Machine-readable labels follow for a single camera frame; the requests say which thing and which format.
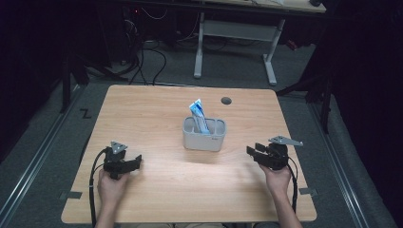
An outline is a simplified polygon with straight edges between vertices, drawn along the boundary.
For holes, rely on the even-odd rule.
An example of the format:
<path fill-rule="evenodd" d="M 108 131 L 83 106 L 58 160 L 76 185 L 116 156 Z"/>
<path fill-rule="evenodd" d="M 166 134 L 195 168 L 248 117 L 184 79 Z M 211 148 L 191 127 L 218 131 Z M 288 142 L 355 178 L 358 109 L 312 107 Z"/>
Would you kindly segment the person's right hand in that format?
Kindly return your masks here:
<path fill-rule="evenodd" d="M 288 167 L 280 170 L 272 170 L 263 165 L 260 166 L 266 178 L 266 185 L 270 193 L 274 196 L 286 196 L 291 172 Z"/>

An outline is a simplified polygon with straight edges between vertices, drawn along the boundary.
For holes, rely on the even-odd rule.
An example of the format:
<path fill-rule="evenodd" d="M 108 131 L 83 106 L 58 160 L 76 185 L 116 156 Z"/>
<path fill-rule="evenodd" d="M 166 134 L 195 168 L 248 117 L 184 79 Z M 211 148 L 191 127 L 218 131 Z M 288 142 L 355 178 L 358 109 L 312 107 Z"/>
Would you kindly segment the black metal stand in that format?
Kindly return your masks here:
<path fill-rule="evenodd" d="M 102 76 L 106 76 L 113 80 L 124 81 L 123 75 L 130 71 L 130 68 L 123 71 L 113 72 L 100 64 L 89 61 L 87 58 L 75 53 L 69 53 L 65 56 L 62 62 L 62 108 L 61 112 L 66 113 L 67 108 L 71 103 L 71 78 L 74 78 L 75 82 L 81 86 L 87 86 L 89 83 L 89 77 L 87 76 L 86 68 L 91 67 L 101 73 Z"/>
<path fill-rule="evenodd" d="M 328 119 L 331 111 L 330 102 L 332 95 L 333 80 L 329 75 L 317 75 L 308 79 L 299 80 L 297 83 L 290 85 L 280 91 L 277 91 L 278 96 L 284 96 L 293 91 L 306 91 L 305 101 L 310 103 L 321 102 L 319 113 L 319 125 L 322 130 L 328 134 Z"/>

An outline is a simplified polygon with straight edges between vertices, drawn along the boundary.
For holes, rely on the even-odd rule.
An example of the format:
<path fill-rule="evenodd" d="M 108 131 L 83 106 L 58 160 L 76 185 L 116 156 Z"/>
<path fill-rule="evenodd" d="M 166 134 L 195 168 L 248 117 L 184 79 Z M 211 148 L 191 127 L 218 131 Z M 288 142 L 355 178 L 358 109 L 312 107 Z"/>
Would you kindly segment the person's left hand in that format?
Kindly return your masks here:
<path fill-rule="evenodd" d="M 125 193 L 129 177 L 130 175 L 126 173 L 121 175 L 118 180 L 114 180 L 104 169 L 99 172 L 98 192 L 103 207 L 114 208 L 118 206 Z"/>

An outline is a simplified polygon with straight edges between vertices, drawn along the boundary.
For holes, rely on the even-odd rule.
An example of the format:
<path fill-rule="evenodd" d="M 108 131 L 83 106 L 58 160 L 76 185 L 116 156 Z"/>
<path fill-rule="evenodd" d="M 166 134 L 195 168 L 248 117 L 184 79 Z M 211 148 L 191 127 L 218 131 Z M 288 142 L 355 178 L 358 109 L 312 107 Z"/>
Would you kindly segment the blue and white toothpaste tube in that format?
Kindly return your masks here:
<path fill-rule="evenodd" d="M 196 100 L 189 106 L 189 109 L 198 130 L 202 134 L 209 134 L 210 131 L 202 109 L 202 101 L 200 99 Z"/>

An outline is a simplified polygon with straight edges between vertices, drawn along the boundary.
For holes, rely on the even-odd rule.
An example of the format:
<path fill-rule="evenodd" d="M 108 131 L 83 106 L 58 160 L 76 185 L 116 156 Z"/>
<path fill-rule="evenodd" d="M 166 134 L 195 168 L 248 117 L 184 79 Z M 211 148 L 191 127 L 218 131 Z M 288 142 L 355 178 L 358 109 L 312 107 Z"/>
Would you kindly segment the white desk frame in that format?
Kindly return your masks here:
<path fill-rule="evenodd" d="M 212 4 L 222 6 L 241 7 L 245 10 L 251 7 L 253 10 L 278 10 L 279 12 L 301 12 L 301 13 L 325 13 L 326 7 L 322 0 L 201 0 L 206 7 Z M 264 25 L 262 22 L 253 23 L 246 20 L 230 22 L 224 19 L 206 19 L 204 13 L 200 14 L 198 48 L 196 52 L 194 77 L 202 76 L 203 63 L 203 38 L 205 36 L 235 38 L 241 40 L 268 42 L 268 52 L 262 55 L 268 83 L 271 86 L 277 84 L 273 70 L 272 58 L 274 56 L 278 40 L 282 34 L 285 24 L 285 17 L 281 16 L 275 25 Z"/>

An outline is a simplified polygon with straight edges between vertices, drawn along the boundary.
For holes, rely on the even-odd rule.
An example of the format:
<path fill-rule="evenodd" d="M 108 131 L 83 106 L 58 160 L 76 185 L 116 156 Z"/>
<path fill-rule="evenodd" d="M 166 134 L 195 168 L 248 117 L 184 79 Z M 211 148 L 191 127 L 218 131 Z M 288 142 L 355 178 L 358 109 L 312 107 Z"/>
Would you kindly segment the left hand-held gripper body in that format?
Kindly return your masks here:
<path fill-rule="evenodd" d="M 122 164 L 125 162 L 125 152 L 127 146 L 120 142 L 112 141 L 106 148 L 106 157 L 104 159 L 104 170 L 109 173 L 113 180 L 120 176 Z"/>

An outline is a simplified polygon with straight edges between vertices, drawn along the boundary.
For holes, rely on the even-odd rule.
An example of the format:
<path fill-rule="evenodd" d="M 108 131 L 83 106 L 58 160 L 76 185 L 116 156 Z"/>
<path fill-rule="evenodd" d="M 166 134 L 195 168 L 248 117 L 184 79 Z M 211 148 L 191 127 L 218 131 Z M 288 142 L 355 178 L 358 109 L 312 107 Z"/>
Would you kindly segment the grey plastic holder box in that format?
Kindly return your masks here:
<path fill-rule="evenodd" d="M 186 149 L 214 151 L 221 150 L 226 135 L 226 122 L 221 119 L 206 119 L 209 134 L 202 134 L 193 117 L 186 117 L 182 124 L 182 144 Z"/>

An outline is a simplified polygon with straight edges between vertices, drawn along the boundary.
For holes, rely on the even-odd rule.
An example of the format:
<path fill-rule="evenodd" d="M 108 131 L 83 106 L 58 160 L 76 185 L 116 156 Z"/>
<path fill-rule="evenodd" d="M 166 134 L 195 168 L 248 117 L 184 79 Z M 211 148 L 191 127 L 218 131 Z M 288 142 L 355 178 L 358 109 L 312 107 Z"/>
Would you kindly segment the metal floor rail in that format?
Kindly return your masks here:
<path fill-rule="evenodd" d="M 9 225 L 48 157 L 71 108 L 85 89 L 84 85 L 75 85 L 70 91 L 70 101 L 62 107 L 63 92 L 59 86 L 33 116 L 10 154 L 0 164 L 0 228 Z"/>
<path fill-rule="evenodd" d="M 340 192 L 344 198 L 347 208 L 355 224 L 355 228 L 369 228 L 369 223 L 362 211 L 361 205 L 358 201 L 355 190 L 349 182 L 348 176 L 339 160 L 336 153 L 336 148 L 330 138 L 330 136 L 323 130 L 320 122 L 320 114 L 315 104 L 308 104 L 308 109 L 314 118 L 315 124 L 320 134 L 320 138 L 323 140 L 326 152 L 329 157 L 329 162 L 334 172 L 337 184 Z"/>

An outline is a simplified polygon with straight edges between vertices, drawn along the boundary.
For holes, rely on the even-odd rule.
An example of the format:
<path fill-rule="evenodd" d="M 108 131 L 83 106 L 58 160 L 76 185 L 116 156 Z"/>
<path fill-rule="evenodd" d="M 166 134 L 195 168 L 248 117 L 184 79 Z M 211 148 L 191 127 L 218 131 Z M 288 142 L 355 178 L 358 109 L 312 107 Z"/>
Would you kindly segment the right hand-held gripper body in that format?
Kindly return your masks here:
<path fill-rule="evenodd" d="M 303 142 L 284 136 L 276 136 L 269 139 L 269 144 L 264 147 L 266 158 L 263 165 L 272 170 L 280 170 L 287 166 L 289 160 L 288 145 L 303 146 Z"/>

